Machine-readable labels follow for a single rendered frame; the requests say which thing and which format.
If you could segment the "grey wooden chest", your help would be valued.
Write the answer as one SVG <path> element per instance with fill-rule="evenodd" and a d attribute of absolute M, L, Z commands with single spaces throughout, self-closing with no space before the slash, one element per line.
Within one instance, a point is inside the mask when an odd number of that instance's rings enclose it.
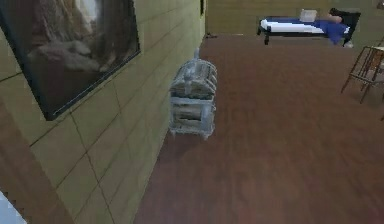
<path fill-rule="evenodd" d="M 200 58 L 200 48 L 177 70 L 169 89 L 173 136 L 196 134 L 207 140 L 213 134 L 217 78 L 216 66 Z"/>

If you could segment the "black bed with blue blanket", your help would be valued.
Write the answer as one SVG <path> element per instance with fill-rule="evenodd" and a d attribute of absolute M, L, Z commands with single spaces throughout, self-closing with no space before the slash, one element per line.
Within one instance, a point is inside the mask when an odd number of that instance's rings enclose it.
<path fill-rule="evenodd" d="M 299 17 L 268 16 L 258 21 L 257 35 L 264 34 L 264 44 L 271 36 L 281 37 L 324 37 L 333 45 L 343 41 L 343 47 L 352 46 L 352 37 L 361 13 L 331 8 L 328 13 L 314 22 L 304 23 Z"/>

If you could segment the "white pillow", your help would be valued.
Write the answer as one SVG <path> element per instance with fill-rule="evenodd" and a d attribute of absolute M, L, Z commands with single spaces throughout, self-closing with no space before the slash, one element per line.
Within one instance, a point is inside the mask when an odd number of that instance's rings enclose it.
<path fill-rule="evenodd" d="M 304 23 L 314 22 L 317 18 L 317 11 L 314 9 L 302 9 L 299 20 Z"/>

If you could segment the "dark framed wall picture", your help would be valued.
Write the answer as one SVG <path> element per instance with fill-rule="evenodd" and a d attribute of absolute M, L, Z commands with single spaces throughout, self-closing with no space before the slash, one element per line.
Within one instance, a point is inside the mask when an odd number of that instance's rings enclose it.
<path fill-rule="evenodd" d="M 134 0 L 0 0 L 0 28 L 48 121 L 140 53 Z"/>

